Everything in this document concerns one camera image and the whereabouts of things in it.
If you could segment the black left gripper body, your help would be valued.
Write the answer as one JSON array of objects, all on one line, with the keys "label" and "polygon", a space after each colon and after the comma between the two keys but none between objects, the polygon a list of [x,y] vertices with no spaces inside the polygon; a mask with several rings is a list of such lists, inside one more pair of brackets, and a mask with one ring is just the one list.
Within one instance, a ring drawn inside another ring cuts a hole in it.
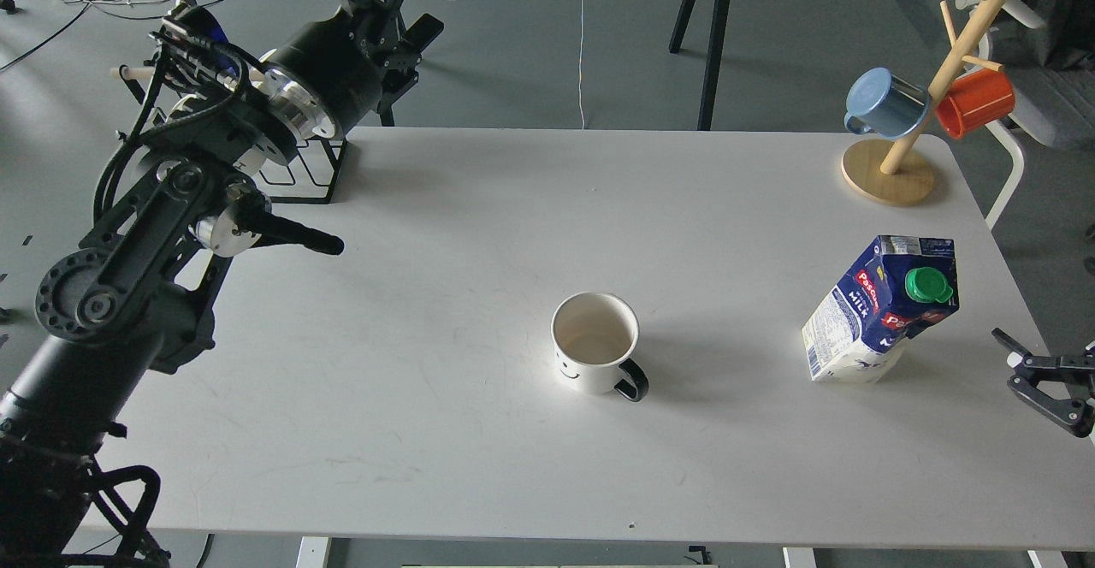
[{"label": "black left gripper body", "polygon": [[370,112],[391,127],[392,95],[383,88],[388,55],[396,50],[405,22],[399,12],[351,15],[310,22],[281,47],[262,56],[273,92],[306,117],[306,138],[341,139]]}]

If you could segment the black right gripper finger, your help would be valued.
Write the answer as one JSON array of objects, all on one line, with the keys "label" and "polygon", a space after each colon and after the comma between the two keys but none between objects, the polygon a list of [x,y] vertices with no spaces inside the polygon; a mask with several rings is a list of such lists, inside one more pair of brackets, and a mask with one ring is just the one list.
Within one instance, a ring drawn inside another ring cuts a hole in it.
[{"label": "black right gripper finger", "polygon": [[1017,376],[1030,381],[1087,381],[1094,374],[1094,341],[1085,346],[1083,353],[1036,355],[1001,328],[993,328],[992,337],[1008,350],[1005,361]]},{"label": "black right gripper finger", "polygon": [[1094,411],[1086,399],[1053,398],[1024,376],[1010,376],[1008,389],[1021,403],[1029,405],[1034,411],[1040,413],[1045,419],[1051,420],[1074,438],[1088,438],[1091,434]]}]

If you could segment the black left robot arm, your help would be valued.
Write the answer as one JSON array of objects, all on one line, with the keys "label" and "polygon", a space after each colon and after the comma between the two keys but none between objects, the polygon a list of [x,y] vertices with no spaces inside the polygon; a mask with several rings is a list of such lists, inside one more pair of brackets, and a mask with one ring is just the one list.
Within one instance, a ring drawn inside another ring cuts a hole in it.
[{"label": "black left robot arm", "polygon": [[178,2],[152,34],[150,84],[95,189],[93,225],[44,273],[47,338],[3,396],[4,567],[164,567],[148,528],[155,470],[103,470],[105,438],[149,370],[175,373],[214,345],[214,303],[234,257],[344,241],[270,213],[246,157],[287,165],[310,139],[344,139],[416,84],[441,20],[407,26],[403,0],[341,0],[257,58],[206,7]]}]

